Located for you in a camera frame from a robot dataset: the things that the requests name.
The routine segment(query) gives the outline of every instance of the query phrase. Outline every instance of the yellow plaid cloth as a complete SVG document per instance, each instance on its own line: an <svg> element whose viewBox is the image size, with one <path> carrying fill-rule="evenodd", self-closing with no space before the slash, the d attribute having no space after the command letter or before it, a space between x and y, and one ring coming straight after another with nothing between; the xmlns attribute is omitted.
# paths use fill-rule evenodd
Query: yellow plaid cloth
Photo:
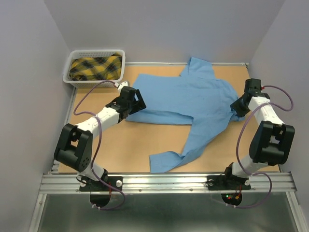
<svg viewBox="0 0 309 232"><path fill-rule="evenodd" d="M110 57L83 57L73 60L70 78L73 81L118 80L121 73L121 55Z"/></svg>

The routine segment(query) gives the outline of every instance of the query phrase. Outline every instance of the plastic basket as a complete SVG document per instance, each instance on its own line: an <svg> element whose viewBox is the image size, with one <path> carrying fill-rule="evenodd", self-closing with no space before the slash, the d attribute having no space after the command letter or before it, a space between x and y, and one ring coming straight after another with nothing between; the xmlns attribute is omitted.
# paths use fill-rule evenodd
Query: plastic basket
<svg viewBox="0 0 309 232"><path fill-rule="evenodd" d="M122 56L122 64L121 64L121 73L120 78L118 80L112 80L115 83L120 83L125 72L125 63L126 63L126 56L123 50L76 50L70 53L66 66L64 68L63 73L63 81L65 83L69 83L76 88L92 88L95 84L99 83L100 81L72 81L69 72L71 69L72 61L74 59L79 59L81 57L109 57L115 53L118 53ZM102 87L113 87L113 84L110 82L102 83L98 85L98 88Z"/></svg>

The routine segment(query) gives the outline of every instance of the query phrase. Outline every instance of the crumpled fabric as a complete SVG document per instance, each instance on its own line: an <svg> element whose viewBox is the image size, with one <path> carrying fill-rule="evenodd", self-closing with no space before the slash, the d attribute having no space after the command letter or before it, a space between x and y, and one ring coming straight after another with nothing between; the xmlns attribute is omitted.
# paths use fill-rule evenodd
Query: crumpled fabric
<svg viewBox="0 0 309 232"><path fill-rule="evenodd" d="M230 121L241 120L230 108L238 98L236 91L227 81L216 79L211 63L204 60L190 58L180 77L140 74L133 87L140 90L147 108L130 115L128 121L191 125L182 153L149 156L151 173L194 161Z"/></svg>

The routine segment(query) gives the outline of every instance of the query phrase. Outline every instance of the purple cable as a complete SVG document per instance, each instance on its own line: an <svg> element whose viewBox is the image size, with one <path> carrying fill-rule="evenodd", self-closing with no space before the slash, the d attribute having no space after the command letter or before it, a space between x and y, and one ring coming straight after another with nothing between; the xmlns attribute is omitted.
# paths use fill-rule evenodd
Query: purple cable
<svg viewBox="0 0 309 232"><path fill-rule="evenodd" d="M99 151L99 149L100 149L101 142L102 142L102 126L101 126L101 121L100 121L100 119L99 119L98 117L96 117L96 114L94 114L94 113L92 113L92 112L90 112L90 111L82 111L82 112L79 112L79 113L76 112L77 108L81 105L81 103L85 100L85 98L86 98L98 85L100 85L100 84L102 84L102 83L105 83L105 82L111 82L111 83L115 84L115 82L113 82L113 81L101 81L101 82L95 84L95 85L92 87L92 89L91 89L88 93L86 93L86 95L85 95L85 96L81 99L81 101L77 104L77 106L75 107L75 109L74 109L74 111L73 111L73 114L76 115L76 116L78 116L78 115L83 115L83 114L88 114L88 115L93 116L93 117L98 121L98 130L99 130L99 134L98 134L98 146L97 146L97 149L96 149L95 154L94 154L94 156L93 156L92 162L91 162L91 164L90 164L90 165L91 165L91 166L90 166L90 167L91 167L91 171L92 171L93 175L99 180L99 182L101 182L101 183L104 184L105 186L107 186L107 187L113 189L114 191L119 192L121 195L123 195L124 199L123 199L123 201L122 201L119 205L114 206L114 207L111 207L111 208L100 208L100 207L97 207L97 206L95 206L95 207L96 207L97 209L99 209L99 210L112 210L112 209L116 209L116 208L122 206L122 205L124 204L124 202L126 201L126 196L125 196L125 194L124 194L121 190L119 190L119 189L117 189L117 188L115 188L115 187L113 187L113 186L107 184L107 183L104 182L103 180L101 180L101 178L95 173L95 171L94 171L94 169L93 169L93 164L94 164L94 162L95 162L95 159L96 159L96 157L97 157L97 154L98 154L98 151Z"/></svg>
<svg viewBox="0 0 309 232"><path fill-rule="evenodd" d="M291 102L291 108L290 109L285 109L283 108L282 106L280 105L277 105L275 103L272 103L272 102L269 102L269 103L264 103L262 105L259 105L255 110L252 111L252 113L249 115L249 117L246 119L245 123L243 124L243 127L240 131L240 134L239 134L239 137L237 139L237 144L236 144L236 158L237 158L237 161L238 161L238 164L240 165L241 169L247 174L247 175L260 175L260 174L263 174L265 175L268 179L269 179L269 183L270 183L270 186L269 186L269 191L266 195L266 197L264 199L262 199L260 202L256 203L256 204L252 204L252 205L246 205L246 206L235 206L235 205L230 205L230 204L226 204L227 206L231 206L231 207L234 207L234 208L240 208L240 209L248 209L248 208L253 208L253 207L256 207L256 206L259 206L261 204L263 204L269 197L270 197L270 194L271 194L271 190L272 190L272 181L270 179L270 176L267 175L266 173L264 172L258 172L258 173L250 173L248 170L246 170L243 165L241 164L240 162L240 158L239 158L239 144L240 144L240 140L241 140L241 137L242 137L242 134L243 132L245 131L245 128L246 126L248 125L250 119L254 116L254 114L259 110L261 109L262 107L266 106L266 105L274 105L276 107L278 107L279 109L283 110L283 111L291 111L293 110L294 108L294 102L292 100L292 97L282 88L280 87L277 87L277 86L264 86L264 87L271 87L271 88L276 88L276 89L279 89L280 91L282 91L283 93L285 93L285 95L289 98L290 102Z"/></svg>

